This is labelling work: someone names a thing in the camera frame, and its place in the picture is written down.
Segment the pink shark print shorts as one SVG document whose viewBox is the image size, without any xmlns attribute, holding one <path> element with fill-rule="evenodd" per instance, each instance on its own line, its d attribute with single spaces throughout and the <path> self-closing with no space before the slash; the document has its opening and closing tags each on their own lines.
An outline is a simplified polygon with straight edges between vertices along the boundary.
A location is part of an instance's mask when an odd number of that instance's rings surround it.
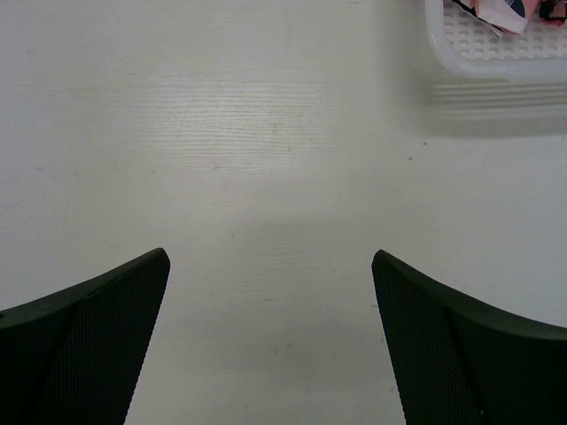
<svg viewBox="0 0 567 425">
<path fill-rule="evenodd" d="M 453 0 L 452 4 L 488 26 L 497 36 L 520 35 L 533 22 L 551 27 L 566 25 L 565 1 Z"/>
</svg>

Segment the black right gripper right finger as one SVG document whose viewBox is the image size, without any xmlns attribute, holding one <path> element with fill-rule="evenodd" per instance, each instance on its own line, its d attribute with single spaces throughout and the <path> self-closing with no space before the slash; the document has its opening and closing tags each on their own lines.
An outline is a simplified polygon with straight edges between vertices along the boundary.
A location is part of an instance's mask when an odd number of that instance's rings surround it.
<svg viewBox="0 0 567 425">
<path fill-rule="evenodd" d="M 386 251 L 372 274 L 408 424 L 564 424 L 566 330 L 437 282 Z"/>
</svg>

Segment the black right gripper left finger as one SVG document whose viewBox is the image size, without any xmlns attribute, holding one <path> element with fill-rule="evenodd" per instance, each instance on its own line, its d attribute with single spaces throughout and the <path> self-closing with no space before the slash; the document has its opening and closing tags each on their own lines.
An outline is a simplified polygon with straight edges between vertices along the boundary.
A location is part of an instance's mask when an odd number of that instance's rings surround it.
<svg viewBox="0 0 567 425">
<path fill-rule="evenodd" d="M 158 248 L 1 312 L 3 424 L 122 424 L 166 291 Z"/>
</svg>

